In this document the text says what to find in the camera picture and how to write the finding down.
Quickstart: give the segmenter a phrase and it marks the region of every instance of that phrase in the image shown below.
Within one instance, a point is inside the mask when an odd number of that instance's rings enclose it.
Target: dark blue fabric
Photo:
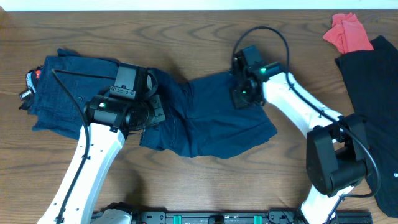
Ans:
[[[78,139],[81,121],[66,94],[51,75],[51,69],[115,77],[118,61],[85,58],[76,52],[58,50],[48,56],[40,76],[35,103],[30,113],[38,116],[34,131],[49,129]],[[277,133],[260,106],[236,110],[229,97],[232,76],[220,73],[179,84],[169,74],[153,68],[159,83],[166,120],[147,128],[141,146],[170,149],[180,156],[212,155],[227,159],[265,143]],[[78,102],[81,110],[104,86],[113,80],[79,77],[60,73],[59,78]]]

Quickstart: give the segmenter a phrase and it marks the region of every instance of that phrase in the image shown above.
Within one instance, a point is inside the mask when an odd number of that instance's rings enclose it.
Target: wooden table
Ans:
[[[296,79],[320,101],[344,115],[353,112],[334,58],[322,39],[341,11],[10,12],[0,15],[0,222],[35,223],[50,205],[72,159],[76,141],[50,131],[32,132],[35,116],[18,110],[24,74],[59,47],[158,67],[188,80],[227,70],[233,44],[251,27],[280,30]],[[397,11],[355,11],[370,39],[384,35],[398,46]],[[285,61],[282,41],[257,31],[267,61]],[[138,208],[266,210],[298,207],[310,181],[305,138],[275,107],[265,111],[278,129],[269,142],[222,160],[178,157],[139,147],[129,137],[111,166],[96,209],[125,201]],[[368,192],[366,182],[355,193]],[[339,209],[369,210],[376,223],[397,223],[373,198],[347,199]]]

